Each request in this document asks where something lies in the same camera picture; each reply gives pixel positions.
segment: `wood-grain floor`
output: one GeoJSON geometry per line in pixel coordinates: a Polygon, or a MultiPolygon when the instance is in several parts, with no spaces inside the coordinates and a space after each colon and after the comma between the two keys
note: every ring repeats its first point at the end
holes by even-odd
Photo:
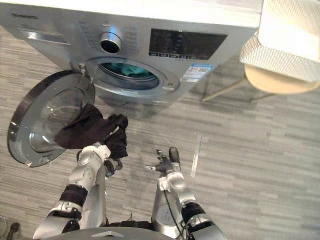
{"type": "MultiPolygon", "coordinates": [[[[59,68],[0,28],[0,215],[32,237],[76,165],[67,150],[51,164],[27,168],[7,149],[7,128],[23,96],[59,68]]],[[[96,98],[107,117],[128,116],[128,154],[107,180],[110,222],[149,220],[158,174],[155,149],[178,147],[199,202],[230,240],[320,239],[320,89],[249,103],[262,94],[242,86],[209,102],[203,95],[238,80],[234,56],[166,109],[96,98]],[[195,176],[192,164],[199,150],[195,176]]]]}

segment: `silver washing machine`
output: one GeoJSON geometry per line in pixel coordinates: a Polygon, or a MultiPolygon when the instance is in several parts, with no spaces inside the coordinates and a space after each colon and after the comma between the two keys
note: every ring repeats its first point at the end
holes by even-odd
{"type": "Polygon", "coordinates": [[[8,148],[19,162],[37,167],[59,156],[55,134],[95,95],[168,106],[234,55],[257,24],[103,11],[0,3],[0,24],[64,70],[35,86],[12,118],[8,148]]]}

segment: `front-loading washing machine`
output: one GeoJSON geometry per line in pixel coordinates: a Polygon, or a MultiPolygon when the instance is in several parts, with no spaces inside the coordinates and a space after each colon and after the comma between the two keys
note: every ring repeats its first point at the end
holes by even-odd
{"type": "MultiPolygon", "coordinates": [[[[260,16],[217,5],[202,6],[205,17],[193,18],[181,13],[183,7],[144,1],[106,1],[99,8],[101,1],[93,0],[91,11],[68,1],[52,2],[54,7],[36,0],[14,2],[22,4],[0,3],[0,24],[64,70],[35,86],[10,123],[11,155],[29,167],[64,151],[54,135],[85,104],[93,104],[95,95],[168,106],[235,54],[254,34],[260,16]]],[[[199,9],[194,5],[192,10],[199,9]]]]}

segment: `teal cloth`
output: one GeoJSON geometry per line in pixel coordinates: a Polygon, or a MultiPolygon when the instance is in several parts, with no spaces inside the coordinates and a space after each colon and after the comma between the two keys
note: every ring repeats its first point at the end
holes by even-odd
{"type": "Polygon", "coordinates": [[[147,77],[152,75],[152,73],[138,66],[133,66],[129,64],[123,64],[123,63],[114,63],[114,62],[110,64],[111,66],[119,70],[119,72],[121,72],[123,75],[127,77],[133,77],[133,76],[147,77]]]}

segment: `black cloth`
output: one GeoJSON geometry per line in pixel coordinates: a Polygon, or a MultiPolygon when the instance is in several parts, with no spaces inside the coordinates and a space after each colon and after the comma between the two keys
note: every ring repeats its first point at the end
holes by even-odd
{"type": "Polygon", "coordinates": [[[76,119],[65,126],[54,140],[65,149],[83,149],[101,141],[111,151],[110,158],[119,159],[128,156],[127,126],[126,116],[113,114],[104,119],[99,109],[87,104],[76,119]]]}

